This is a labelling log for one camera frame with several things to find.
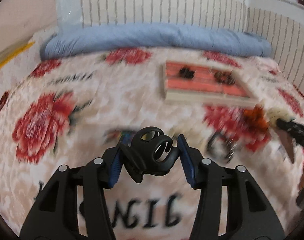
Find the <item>rainbow hair clip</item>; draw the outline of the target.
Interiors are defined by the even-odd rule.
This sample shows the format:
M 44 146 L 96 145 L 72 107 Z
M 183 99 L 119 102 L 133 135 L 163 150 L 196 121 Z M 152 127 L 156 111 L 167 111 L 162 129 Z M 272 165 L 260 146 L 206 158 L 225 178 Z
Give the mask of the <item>rainbow hair clip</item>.
M 122 142 L 123 144 L 129 145 L 136 133 L 137 131 L 131 129 L 109 129 L 104 133 L 105 143 Z

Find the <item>black claw hair clip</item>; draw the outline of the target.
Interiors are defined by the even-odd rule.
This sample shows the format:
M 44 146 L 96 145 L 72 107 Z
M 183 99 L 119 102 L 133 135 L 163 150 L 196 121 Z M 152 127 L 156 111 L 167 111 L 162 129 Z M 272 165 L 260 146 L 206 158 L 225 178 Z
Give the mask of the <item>black claw hair clip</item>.
M 153 126 L 139 130 L 130 145 L 121 142 L 119 147 L 126 171 L 138 184 L 143 181 L 145 174 L 165 176 L 179 157 L 179 150 L 173 146 L 172 138 Z

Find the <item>black scrunchie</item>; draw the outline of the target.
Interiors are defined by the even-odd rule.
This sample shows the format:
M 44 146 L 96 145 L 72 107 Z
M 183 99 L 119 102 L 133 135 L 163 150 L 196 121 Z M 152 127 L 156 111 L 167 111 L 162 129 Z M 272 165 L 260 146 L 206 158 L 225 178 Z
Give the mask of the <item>black scrunchie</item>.
M 179 70 L 179 77 L 184 79 L 192 79 L 194 77 L 195 71 L 190 70 L 189 67 L 184 66 Z

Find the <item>ice cream plush clip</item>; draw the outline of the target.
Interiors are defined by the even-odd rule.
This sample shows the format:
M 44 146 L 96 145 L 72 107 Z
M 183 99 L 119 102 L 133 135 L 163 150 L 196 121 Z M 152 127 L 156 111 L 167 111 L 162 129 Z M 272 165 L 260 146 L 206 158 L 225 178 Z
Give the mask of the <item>ice cream plush clip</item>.
M 295 162 L 295 156 L 292 137 L 285 131 L 281 131 L 279 137 L 283 147 L 288 154 L 289 160 L 293 164 Z

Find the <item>cream scrunchie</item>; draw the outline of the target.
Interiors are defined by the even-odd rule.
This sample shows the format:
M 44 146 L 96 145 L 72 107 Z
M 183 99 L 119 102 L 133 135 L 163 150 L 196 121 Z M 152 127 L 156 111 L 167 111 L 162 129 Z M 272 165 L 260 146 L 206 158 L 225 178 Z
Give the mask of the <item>cream scrunchie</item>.
M 287 111 L 286 109 L 283 109 L 283 108 L 279 108 L 279 107 L 269 108 L 266 111 L 266 116 L 269 120 L 269 125 L 272 128 L 277 127 L 277 125 L 276 125 L 277 119 L 282 119 L 285 122 L 293 121 L 295 119 L 295 117 L 292 116 L 291 113 L 289 113 L 289 111 Z

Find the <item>floral bed blanket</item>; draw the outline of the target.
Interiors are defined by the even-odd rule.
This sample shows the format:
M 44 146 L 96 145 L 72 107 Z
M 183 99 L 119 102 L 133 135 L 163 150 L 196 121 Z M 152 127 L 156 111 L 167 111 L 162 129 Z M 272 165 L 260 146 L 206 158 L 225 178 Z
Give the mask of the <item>floral bed blanket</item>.
M 162 95 L 163 65 L 174 60 L 224 67 L 208 60 L 203 52 L 176 48 L 138 48 L 119 55 L 110 51 L 41 63 L 44 76 L 26 77 L 9 92 L 0 110 L 0 215 L 14 236 L 34 203 L 39 182 L 46 183 L 61 164 L 77 167 L 88 163 L 113 146 L 105 142 L 108 129 L 143 128 L 154 125 L 169 135 L 183 132 L 192 147 L 200 147 L 204 156 L 212 125 L 224 125 L 227 135 L 246 135 L 237 127 L 237 109 L 219 109 L 202 103 L 165 102 Z M 229 57 L 235 68 L 264 107 L 288 110 L 304 122 L 304 98 L 286 80 L 276 61 L 263 57 Z M 44 117 L 49 126 L 58 128 L 36 132 L 36 118 Z M 32 128 L 32 137 L 25 129 Z M 44 147 L 29 146 L 26 139 L 38 139 Z M 298 224 L 300 211 L 295 204 L 302 175 L 304 150 L 297 146 L 295 163 L 281 153 L 277 137 L 271 141 L 246 135 L 245 141 L 258 146 L 252 153 L 241 153 L 228 164 L 245 164 L 271 201 L 288 235 Z M 114 232 L 117 239 L 187 239 L 195 218 L 200 195 L 189 189 L 180 164 L 163 178 L 145 176 L 141 185 L 122 171 L 115 189 L 106 191 L 111 220 L 117 215 Z M 144 228 L 148 220 L 148 201 L 159 200 L 153 207 L 153 228 Z

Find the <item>blue rolled quilt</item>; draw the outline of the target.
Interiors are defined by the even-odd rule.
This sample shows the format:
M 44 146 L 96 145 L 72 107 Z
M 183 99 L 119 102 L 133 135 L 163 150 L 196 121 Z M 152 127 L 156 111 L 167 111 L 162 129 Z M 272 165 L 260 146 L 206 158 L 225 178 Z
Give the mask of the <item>blue rolled quilt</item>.
M 40 58 L 137 47 L 188 48 L 240 57 L 269 57 L 272 53 L 270 42 L 257 34 L 171 23 L 129 23 L 58 33 L 42 44 Z

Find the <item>brick pattern headboard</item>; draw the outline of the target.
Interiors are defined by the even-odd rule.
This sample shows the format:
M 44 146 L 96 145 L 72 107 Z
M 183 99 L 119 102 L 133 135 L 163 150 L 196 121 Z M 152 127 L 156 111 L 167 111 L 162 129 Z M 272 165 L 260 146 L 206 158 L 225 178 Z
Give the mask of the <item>brick pattern headboard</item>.
M 247 31 L 266 38 L 283 75 L 304 94 L 300 0 L 77 0 L 83 25 L 162 22 Z

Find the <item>clear plastic wrapped post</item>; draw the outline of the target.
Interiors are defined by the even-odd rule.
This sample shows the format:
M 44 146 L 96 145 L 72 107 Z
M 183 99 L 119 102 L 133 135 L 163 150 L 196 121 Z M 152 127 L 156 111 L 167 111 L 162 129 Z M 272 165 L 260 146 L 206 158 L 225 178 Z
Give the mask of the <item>clear plastic wrapped post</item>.
M 81 0 L 55 0 L 57 24 L 61 32 L 82 27 Z

